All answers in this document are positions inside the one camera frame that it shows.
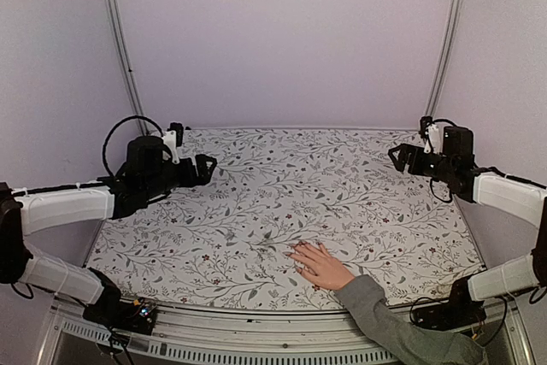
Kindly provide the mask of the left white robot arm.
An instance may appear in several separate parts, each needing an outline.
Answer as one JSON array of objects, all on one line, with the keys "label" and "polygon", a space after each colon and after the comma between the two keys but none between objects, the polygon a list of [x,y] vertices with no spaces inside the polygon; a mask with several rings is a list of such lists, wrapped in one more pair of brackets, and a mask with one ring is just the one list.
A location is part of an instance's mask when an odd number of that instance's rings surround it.
[{"label": "left white robot arm", "polygon": [[179,157],[173,131],[128,143],[116,173],[83,184],[14,191],[1,185],[1,282],[35,286],[92,305],[108,325],[127,317],[120,290],[99,272],[80,268],[25,244],[26,236],[82,221],[126,218],[166,199],[173,190],[207,185],[217,161]]}]

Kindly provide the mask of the grey sleeved forearm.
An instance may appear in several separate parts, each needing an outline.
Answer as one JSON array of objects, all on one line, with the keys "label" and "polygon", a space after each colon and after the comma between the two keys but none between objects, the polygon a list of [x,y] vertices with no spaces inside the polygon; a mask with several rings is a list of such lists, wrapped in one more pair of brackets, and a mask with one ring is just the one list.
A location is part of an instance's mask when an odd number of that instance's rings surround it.
[{"label": "grey sleeved forearm", "polygon": [[361,275],[335,292],[368,339],[404,364],[487,364],[485,348],[460,333],[427,330],[399,318],[385,305],[384,289]]}]

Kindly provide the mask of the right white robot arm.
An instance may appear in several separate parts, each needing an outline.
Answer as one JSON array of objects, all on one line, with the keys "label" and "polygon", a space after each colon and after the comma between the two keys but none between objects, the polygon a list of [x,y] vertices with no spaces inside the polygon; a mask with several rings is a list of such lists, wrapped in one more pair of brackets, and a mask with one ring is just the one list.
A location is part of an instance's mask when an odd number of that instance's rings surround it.
[{"label": "right white robot arm", "polygon": [[448,327],[460,327],[473,316],[474,302],[492,297],[515,295],[521,291],[546,287],[546,187],[500,171],[494,166],[481,168],[475,163],[473,132],[428,116],[421,119],[422,147],[400,144],[389,149],[395,169],[401,173],[427,177],[446,185],[449,198],[500,210],[523,220],[538,230],[536,244],[529,254],[474,274],[442,309]]}]

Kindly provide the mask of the person's bare hand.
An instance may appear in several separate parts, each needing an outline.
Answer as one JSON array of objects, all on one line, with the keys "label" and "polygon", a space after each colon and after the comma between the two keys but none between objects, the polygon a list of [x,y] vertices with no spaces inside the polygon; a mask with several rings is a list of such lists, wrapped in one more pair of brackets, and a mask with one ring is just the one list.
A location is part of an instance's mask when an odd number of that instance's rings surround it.
[{"label": "person's bare hand", "polygon": [[297,263],[297,272],[308,282],[328,291],[340,291],[356,278],[323,244],[300,242],[285,256]]}]

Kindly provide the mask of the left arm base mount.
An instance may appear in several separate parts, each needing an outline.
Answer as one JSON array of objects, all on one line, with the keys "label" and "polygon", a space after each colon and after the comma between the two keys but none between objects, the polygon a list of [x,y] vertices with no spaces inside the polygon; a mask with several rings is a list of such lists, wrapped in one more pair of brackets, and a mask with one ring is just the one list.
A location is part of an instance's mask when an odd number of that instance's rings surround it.
[{"label": "left arm base mount", "polygon": [[107,329],[151,335],[156,324],[156,308],[156,302],[143,297],[128,302],[117,294],[105,294],[85,307],[83,318]]}]

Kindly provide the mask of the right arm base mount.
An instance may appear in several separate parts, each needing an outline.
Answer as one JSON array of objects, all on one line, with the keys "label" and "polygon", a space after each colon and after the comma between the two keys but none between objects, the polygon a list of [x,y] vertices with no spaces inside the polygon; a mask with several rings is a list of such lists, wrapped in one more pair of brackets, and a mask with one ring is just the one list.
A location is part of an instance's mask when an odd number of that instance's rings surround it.
[{"label": "right arm base mount", "polygon": [[461,278],[452,285],[445,303],[421,308],[412,306],[409,311],[410,321],[415,326],[435,331],[448,331],[484,321],[484,303],[471,299],[468,279],[469,277]]}]

